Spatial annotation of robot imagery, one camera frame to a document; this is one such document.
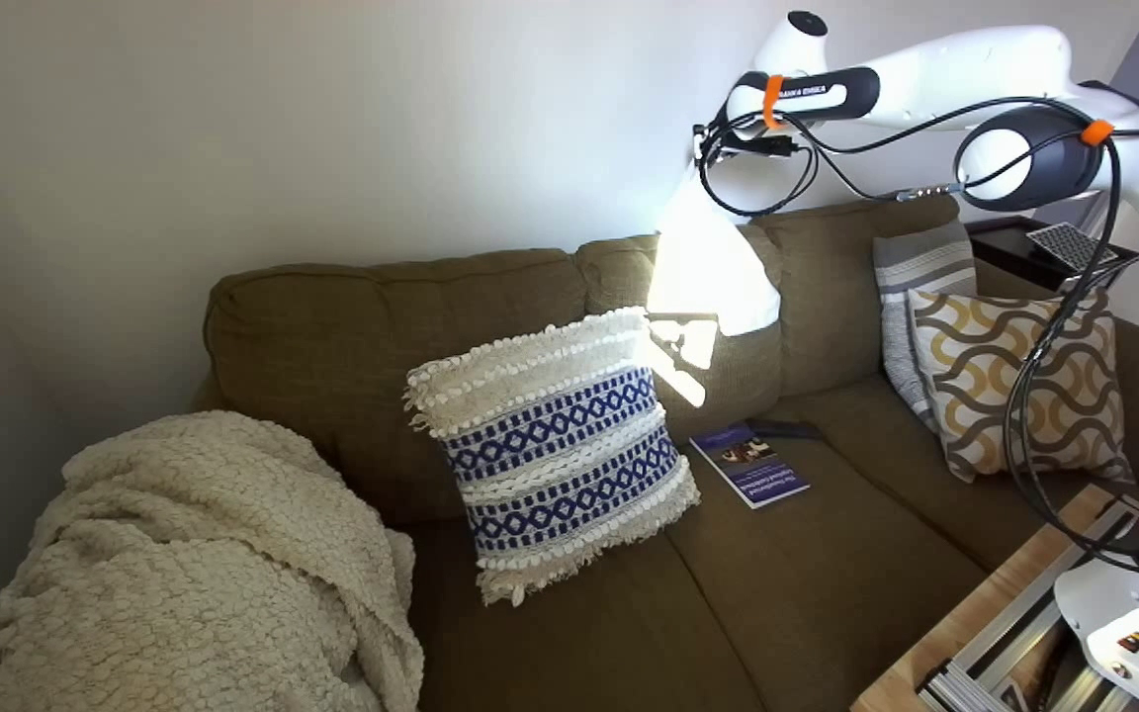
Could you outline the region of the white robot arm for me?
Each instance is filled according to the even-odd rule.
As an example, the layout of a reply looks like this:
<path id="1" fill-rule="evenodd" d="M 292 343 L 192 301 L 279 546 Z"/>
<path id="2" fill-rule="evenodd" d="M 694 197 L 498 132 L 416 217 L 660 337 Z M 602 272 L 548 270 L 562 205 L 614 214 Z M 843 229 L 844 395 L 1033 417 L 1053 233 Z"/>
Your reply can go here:
<path id="1" fill-rule="evenodd" d="M 880 143 L 955 123 L 953 189 L 980 209 L 1034 209 L 1090 189 L 1139 209 L 1139 102 L 1071 81 L 1071 44 L 1046 26 L 978 30 L 834 68 L 826 26 L 786 16 L 718 113 L 690 126 L 690 169 L 723 154 L 829 157 L 826 123 L 869 123 Z M 1139 546 L 1094 542 L 1054 579 L 1086 665 L 1139 699 Z"/>

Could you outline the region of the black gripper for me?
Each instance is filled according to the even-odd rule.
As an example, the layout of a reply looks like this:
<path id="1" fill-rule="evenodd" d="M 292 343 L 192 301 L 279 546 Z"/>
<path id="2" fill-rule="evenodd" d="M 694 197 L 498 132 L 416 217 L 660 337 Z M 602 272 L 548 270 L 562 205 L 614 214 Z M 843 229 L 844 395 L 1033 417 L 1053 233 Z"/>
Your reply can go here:
<path id="1" fill-rule="evenodd" d="M 789 134 L 738 134 L 726 123 L 690 126 L 690 161 L 714 168 L 726 154 L 789 157 L 798 143 Z"/>

